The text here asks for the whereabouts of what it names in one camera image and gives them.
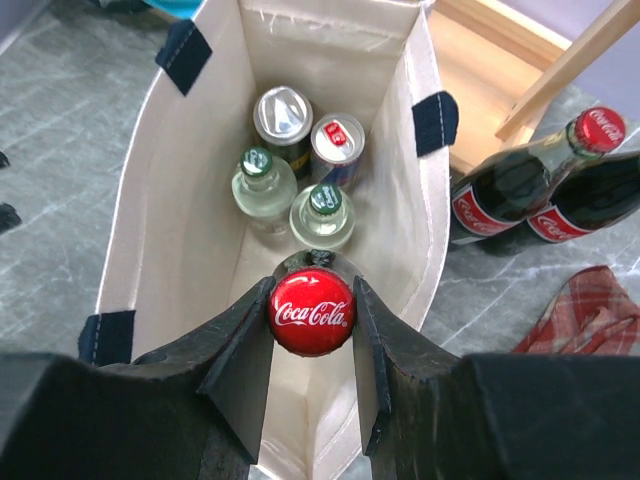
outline bag handle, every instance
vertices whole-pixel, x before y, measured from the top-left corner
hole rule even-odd
[[[451,94],[440,91],[411,108],[418,158],[453,145],[458,131],[458,105]]]
[[[211,53],[211,47],[196,24],[192,20],[182,20],[169,27],[167,41],[156,56],[156,63],[186,96]]]

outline green bottle cap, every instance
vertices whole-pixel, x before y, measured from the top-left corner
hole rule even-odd
[[[334,185],[320,183],[313,187],[309,195],[309,203],[320,215],[336,213],[342,205],[342,193]]]
[[[240,168],[248,177],[256,178],[266,175],[273,166],[273,158],[268,150],[252,147],[242,155]]]

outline wooden plank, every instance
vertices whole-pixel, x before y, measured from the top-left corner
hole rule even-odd
[[[496,136],[505,140],[640,21],[640,0],[614,1],[517,101]]]
[[[531,140],[531,137],[533,137],[533,134],[536,132],[536,128],[538,128],[538,124],[540,123],[540,120],[542,120],[542,117],[544,116],[544,113],[547,110],[548,105],[545,105],[544,108],[541,108],[540,110],[538,110],[538,112],[536,112],[531,119],[527,122],[526,125],[523,125],[522,127],[520,127],[516,133],[514,133],[510,138],[508,138],[507,140],[505,140],[503,147],[504,148],[510,148],[510,147],[515,147],[517,145],[522,145],[524,143],[527,143]]]
[[[546,70],[571,42],[498,0],[438,0],[436,11]]]

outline coca-cola bottle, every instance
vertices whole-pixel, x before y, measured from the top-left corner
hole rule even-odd
[[[572,173],[542,211],[479,246],[494,255],[515,255],[532,245],[588,235],[639,208],[640,152],[617,155]]]
[[[318,357],[347,341],[356,318],[351,285],[362,275],[354,264],[328,250],[302,250],[273,275],[278,284],[269,303],[269,327],[280,345]]]
[[[552,135],[487,158],[452,188],[452,245],[492,237],[544,207],[572,170],[617,148],[625,124],[594,107]]]

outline tote bag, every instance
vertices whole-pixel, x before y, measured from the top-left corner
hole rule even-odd
[[[201,5],[165,48],[140,112],[99,315],[81,356],[98,365],[129,361],[171,342],[301,249],[290,233],[257,237],[231,193],[240,155],[256,142],[254,103],[277,85],[306,95],[316,119],[345,112],[362,123],[366,147],[351,191],[357,222],[342,253],[395,314],[421,327],[445,258],[446,145],[457,127],[455,102],[441,91],[430,7],[404,0]],[[130,335],[128,351],[109,335]],[[351,341],[314,359],[274,348],[258,466],[287,480],[336,478],[360,451]]]

